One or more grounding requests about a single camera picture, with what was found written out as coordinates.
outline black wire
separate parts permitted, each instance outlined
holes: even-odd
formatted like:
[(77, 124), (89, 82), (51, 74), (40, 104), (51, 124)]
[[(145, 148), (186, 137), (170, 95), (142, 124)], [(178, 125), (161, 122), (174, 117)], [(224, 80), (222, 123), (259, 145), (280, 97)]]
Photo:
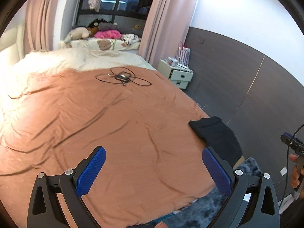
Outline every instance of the black wire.
[[(148, 87), (148, 86), (151, 86), (151, 85), (152, 85), (151, 82), (149, 82), (149, 81), (147, 81), (147, 80), (145, 80), (145, 79), (136, 77), (136, 75), (134, 74), (134, 72), (131, 71), (130, 69), (126, 68), (126, 67), (115, 67), (115, 68), (123, 68), (123, 69), (126, 69), (126, 70), (130, 71), (131, 74), (128, 73), (128, 72), (121, 72), (120, 74), (116, 74), (116, 73), (114, 73), (114, 72), (112, 71), (113, 68), (111, 68), (111, 69), (110, 69), (110, 72), (111, 72), (112, 74), (98, 74), (98, 75), (95, 76), (95, 79), (97, 79), (97, 80), (99, 80), (99, 81), (102, 81), (102, 82), (105, 82), (105, 83), (109, 83), (109, 84), (118, 84), (118, 85), (124, 85), (124, 86), (125, 86), (126, 83), (128, 83), (128, 82), (133, 82), (134, 84), (136, 84), (136, 85), (138, 85), (138, 86), (141, 86), (141, 87)], [(130, 76), (127, 76), (127, 77), (126, 77), (126, 76), (122, 76), (122, 73), (129, 74)], [(121, 83), (110, 82), (110, 81), (104, 81), (104, 80), (98, 79), (99, 76), (103, 76), (103, 75), (109, 75), (109, 76), (113, 75), (113, 77), (114, 77), (117, 81), (120, 81)], [(138, 84), (138, 83), (136, 83), (136, 82), (134, 81), (135, 79), (139, 79), (139, 80), (145, 81), (145, 82), (147, 82), (148, 84), (147, 84), (147, 85)]]
[[(292, 141), (292, 139), (295, 137), (295, 135), (297, 134), (297, 132), (299, 132), (299, 130), (300, 130), (302, 127), (304, 127), (304, 123), (295, 131), (295, 133), (293, 134), (293, 136), (292, 136), (291, 139), (289, 140), (289, 143)], [(288, 185), (288, 165), (289, 165), (289, 145), (288, 145), (288, 148), (287, 148), (287, 160), (286, 160), (286, 169), (287, 169), (287, 172), (286, 172), (285, 189), (284, 189), (283, 198), (282, 198), (282, 200), (281, 200), (279, 209), (281, 208), (281, 206), (282, 206), (282, 204), (283, 204), (283, 201), (284, 201), (284, 198), (285, 198), (285, 194), (286, 194), (287, 185)]]

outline gray fluffy rug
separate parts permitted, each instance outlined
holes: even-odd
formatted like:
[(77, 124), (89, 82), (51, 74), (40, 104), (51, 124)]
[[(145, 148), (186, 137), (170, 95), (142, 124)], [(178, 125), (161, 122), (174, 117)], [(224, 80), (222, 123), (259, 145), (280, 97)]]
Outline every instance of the gray fluffy rug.
[[(239, 167), (246, 175), (262, 175), (259, 166), (253, 158), (247, 159)], [(225, 196), (215, 187), (209, 194), (198, 199), (187, 209), (163, 220), (169, 228), (206, 228), (221, 209)], [(157, 224), (132, 226), (132, 228), (153, 228)]]

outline human hand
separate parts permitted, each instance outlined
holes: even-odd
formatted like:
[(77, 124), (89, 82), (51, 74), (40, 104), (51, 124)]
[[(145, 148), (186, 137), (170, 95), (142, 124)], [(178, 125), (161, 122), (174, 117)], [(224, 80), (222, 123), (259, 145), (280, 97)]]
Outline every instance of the human hand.
[(155, 226), (155, 228), (168, 228), (168, 226), (161, 221), (157, 226)]
[[(298, 156), (296, 155), (289, 155), (289, 159), (292, 161), (292, 162), (297, 162), (297, 158)], [(300, 184), (300, 181), (299, 181), (299, 174), (298, 174), (298, 171), (297, 171), (297, 166), (295, 165), (294, 168), (292, 169), (292, 174), (291, 174), (291, 181), (290, 181), (290, 185), (293, 187), (293, 188), (296, 188), (299, 186)], [(303, 199), (304, 198), (304, 189), (302, 190), (301, 194), (300, 194), (300, 199)]]

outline pink plush toy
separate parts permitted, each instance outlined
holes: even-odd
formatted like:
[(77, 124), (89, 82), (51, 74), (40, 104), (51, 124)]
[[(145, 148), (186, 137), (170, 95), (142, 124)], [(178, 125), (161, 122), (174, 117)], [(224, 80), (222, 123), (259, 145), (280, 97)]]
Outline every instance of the pink plush toy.
[(94, 36), (97, 39), (121, 39), (122, 35), (117, 30), (109, 30), (105, 32), (97, 32)]

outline blue gripper pad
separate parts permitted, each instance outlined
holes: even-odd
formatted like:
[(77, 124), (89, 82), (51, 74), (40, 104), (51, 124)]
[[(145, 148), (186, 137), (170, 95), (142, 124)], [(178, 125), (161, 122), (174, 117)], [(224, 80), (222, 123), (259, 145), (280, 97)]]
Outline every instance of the blue gripper pad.
[(79, 197), (86, 195), (89, 192), (98, 173), (105, 163), (105, 158), (105, 149), (101, 147), (78, 177), (76, 193)]
[(230, 196), (232, 193), (231, 178), (208, 148), (203, 150), (203, 162), (221, 194)]

